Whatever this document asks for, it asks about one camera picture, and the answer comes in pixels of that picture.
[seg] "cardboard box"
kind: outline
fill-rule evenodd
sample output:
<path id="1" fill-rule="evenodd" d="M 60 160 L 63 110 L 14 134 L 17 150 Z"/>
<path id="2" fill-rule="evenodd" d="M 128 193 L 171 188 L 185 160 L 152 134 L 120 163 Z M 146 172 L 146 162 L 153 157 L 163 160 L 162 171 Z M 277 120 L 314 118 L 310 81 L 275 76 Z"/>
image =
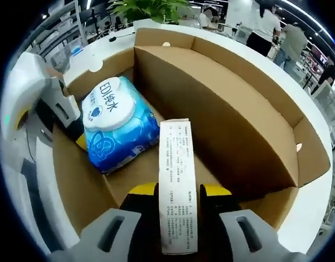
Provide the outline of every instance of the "cardboard box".
<path id="1" fill-rule="evenodd" d="M 171 47 L 162 46 L 169 42 Z M 81 101 L 99 82 L 127 76 L 158 121 L 192 123 L 197 189 L 221 183 L 278 229 L 299 187 L 330 168 L 314 128 L 294 101 L 260 69 L 206 40 L 161 29 L 139 29 L 135 47 L 68 85 Z M 158 182 L 158 146 L 103 176 L 87 153 L 57 127 L 53 158 L 69 219 L 81 230 L 143 183 Z M 296 144 L 302 143 L 297 152 Z"/>

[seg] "gray plastic bracket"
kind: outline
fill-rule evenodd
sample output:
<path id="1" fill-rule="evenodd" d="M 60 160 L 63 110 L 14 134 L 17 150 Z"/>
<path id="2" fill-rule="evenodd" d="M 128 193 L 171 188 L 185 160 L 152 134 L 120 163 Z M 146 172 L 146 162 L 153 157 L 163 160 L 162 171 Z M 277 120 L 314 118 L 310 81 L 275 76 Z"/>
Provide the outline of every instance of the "gray plastic bracket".
<path id="1" fill-rule="evenodd" d="M 251 210 L 220 214 L 230 241 L 233 261 L 306 261 L 302 253 L 291 253 L 278 241 L 274 229 Z"/>
<path id="2" fill-rule="evenodd" d="M 109 209 L 84 228 L 76 245 L 51 253 L 49 259 L 54 262 L 126 262 L 140 218 L 140 213 Z"/>

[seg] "white label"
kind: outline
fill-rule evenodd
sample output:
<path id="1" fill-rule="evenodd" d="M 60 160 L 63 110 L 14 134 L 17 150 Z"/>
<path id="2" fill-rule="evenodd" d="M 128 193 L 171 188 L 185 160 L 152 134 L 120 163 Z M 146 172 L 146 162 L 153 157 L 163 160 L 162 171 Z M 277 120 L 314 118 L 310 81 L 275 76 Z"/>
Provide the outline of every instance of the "white label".
<path id="1" fill-rule="evenodd" d="M 192 132 L 188 119 L 160 123 L 159 213 L 164 254 L 198 251 Z"/>

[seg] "blue packaging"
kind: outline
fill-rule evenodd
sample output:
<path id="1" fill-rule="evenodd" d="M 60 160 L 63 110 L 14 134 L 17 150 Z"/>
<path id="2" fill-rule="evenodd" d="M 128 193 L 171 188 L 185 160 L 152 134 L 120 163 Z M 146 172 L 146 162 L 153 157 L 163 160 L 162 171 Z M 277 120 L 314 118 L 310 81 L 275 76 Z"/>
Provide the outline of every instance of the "blue packaging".
<path id="1" fill-rule="evenodd" d="M 87 152 L 101 172 L 111 172 L 159 141 L 152 110 L 124 76 L 99 83 L 82 102 Z"/>

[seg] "green leaves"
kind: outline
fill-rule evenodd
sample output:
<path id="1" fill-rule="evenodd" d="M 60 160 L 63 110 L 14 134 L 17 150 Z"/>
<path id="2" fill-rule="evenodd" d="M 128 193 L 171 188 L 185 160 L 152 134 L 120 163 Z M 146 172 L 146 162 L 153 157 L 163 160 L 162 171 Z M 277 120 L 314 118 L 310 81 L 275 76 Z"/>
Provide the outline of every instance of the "green leaves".
<path id="1" fill-rule="evenodd" d="M 186 0 L 121 0 L 112 3 L 110 8 L 115 7 L 113 13 L 124 14 L 129 22 L 151 18 L 163 23 L 164 20 L 177 22 L 180 18 L 177 8 L 187 5 Z"/>

